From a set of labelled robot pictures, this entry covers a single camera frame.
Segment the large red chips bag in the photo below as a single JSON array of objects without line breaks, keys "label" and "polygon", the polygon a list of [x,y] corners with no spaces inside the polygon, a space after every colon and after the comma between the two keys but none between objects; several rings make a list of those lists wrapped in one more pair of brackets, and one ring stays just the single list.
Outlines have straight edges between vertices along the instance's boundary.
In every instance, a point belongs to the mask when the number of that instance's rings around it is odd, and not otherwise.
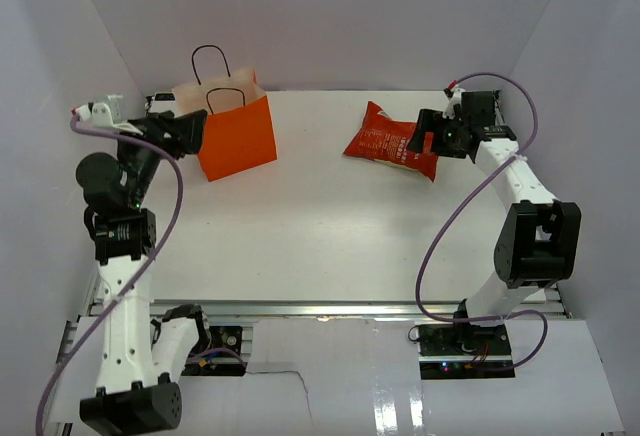
[{"label": "large red chips bag", "polygon": [[434,181],[438,156],[431,151],[432,134],[425,134],[421,153],[407,149],[415,127],[415,122],[393,120],[381,106],[369,101],[361,127],[343,155],[417,171]]}]

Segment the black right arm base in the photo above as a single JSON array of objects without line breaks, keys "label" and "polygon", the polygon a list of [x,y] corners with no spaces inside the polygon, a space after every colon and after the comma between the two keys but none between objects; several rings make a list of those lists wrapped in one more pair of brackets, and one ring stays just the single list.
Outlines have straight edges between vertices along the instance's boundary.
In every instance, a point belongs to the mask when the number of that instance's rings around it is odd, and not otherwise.
[{"label": "black right arm base", "polygon": [[421,324],[411,327],[408,339],[427,357],[464,356],[510,359],[511,345],[505,325],[481,327],[470,324]]}]

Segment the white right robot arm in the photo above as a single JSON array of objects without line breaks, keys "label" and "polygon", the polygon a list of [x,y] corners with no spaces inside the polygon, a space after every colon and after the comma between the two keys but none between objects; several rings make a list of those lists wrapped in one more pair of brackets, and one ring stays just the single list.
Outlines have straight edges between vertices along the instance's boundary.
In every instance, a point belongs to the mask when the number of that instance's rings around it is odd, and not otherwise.
[{"label": "white right robot arm", "polygon": [[472,355],[488,341],[485,327],[503,324],[527,297],[572,275],[581,210],[560,201],[534,174],[515,133],[497,120],[495,92],[454,86],[444,93],[445,110],[420,111],[408,151],[470,159],[486,176],[481,185],[494,188],[506,211],[493,272],[451,320],[453,346]]}]

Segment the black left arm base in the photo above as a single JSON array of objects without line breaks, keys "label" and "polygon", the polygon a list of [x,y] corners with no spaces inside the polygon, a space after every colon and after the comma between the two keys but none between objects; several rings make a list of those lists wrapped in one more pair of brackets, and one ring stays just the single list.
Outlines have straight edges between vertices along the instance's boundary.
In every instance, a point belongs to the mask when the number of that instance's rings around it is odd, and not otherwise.
[{"label": "black left arm base", "polygon": [[242,376],[247,363],[242,356],[241,326],[211,326],[211,344],[187,360],[183,374],[189,376]]}]

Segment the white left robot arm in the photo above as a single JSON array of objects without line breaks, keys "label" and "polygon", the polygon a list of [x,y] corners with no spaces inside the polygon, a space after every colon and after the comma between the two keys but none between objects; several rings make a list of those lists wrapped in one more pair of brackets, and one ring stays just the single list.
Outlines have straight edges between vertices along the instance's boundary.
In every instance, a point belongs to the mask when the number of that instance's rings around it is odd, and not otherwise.
[{"label": "white left robot arm", "polygon": [[100,435],[143,435],[176,429],[182,417],[179,377],[190,355],[205,352],[211,330],[197,304],[150,315],[150,264],[166,239],[143,201],[160,161],[197,154],[206,110],[170,111],[115,126],[117,152],[86,156],[76,180],[87,204],[85,225],[104,290],[101,366],[95,394],[79,403],[82,422]]}]

